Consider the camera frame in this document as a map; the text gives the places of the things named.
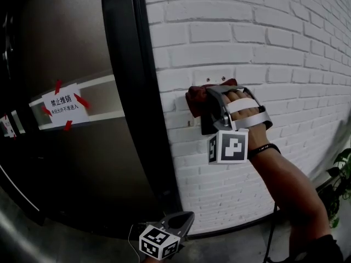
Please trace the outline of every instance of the leaf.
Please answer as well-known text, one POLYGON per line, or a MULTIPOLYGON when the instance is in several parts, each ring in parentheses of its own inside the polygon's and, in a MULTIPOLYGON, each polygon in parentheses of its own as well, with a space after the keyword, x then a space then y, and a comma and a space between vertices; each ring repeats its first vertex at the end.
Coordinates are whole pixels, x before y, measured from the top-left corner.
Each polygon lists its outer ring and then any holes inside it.
POLYGON ((339 175, 340 169, 338 167, 333 167, 331 169, 328 169, 327 172, 332 178, 335 178, 339 175))
POLYGON ((338 224, 339 224, 339 221, 340 221, 340 218, 335 219, 335 220, 333 221, 331 227, 332 227, 332 228, 336 228, 336 226, 338 226, 338 224))
POLYGON ((351 148, 346 148, 342 151, 335 159, 334 163, 337 162, 347 162, 349 155, 351 154, 351 148))

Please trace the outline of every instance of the white sticker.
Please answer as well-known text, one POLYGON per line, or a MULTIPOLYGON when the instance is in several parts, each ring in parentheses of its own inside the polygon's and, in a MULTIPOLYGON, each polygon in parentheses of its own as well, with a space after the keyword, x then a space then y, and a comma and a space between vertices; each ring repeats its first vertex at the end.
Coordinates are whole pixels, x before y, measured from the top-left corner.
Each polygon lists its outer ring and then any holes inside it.
POLYGON ((74 94, 81 95, 77 84, 60 88, 57 95, 53 91, 42 96, 46 109, 52 114, 50 119, 56 127, 66 125, 67 121, 72 121, 72 124, 89 122, 86 108, 77 101, 74 94))
POLYGON ((3 123, 4 123, 5 127, 6 127, 8 135, 11 138, 13 138, 15 136, 15 132, 13 131, 13 128, 12 128, 12 125, 10 123, 9 118, 8 117, 6 117, 6 119, 4 118, 3 123))

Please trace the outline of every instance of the green plant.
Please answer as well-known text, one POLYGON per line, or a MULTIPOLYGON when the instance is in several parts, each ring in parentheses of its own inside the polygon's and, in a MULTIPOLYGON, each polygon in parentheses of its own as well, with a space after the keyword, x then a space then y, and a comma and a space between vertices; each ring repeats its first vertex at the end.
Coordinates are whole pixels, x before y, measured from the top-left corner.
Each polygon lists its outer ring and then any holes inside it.
POLYGON ((337 213, 340 207, 340 198, 351 198, 351 148, 343 150, 335 159, 335 167, 327 170, 331 177, 335 178, 333 185, 324 187, 319 192, 328 213, 331 228, 339 223, 337 213))

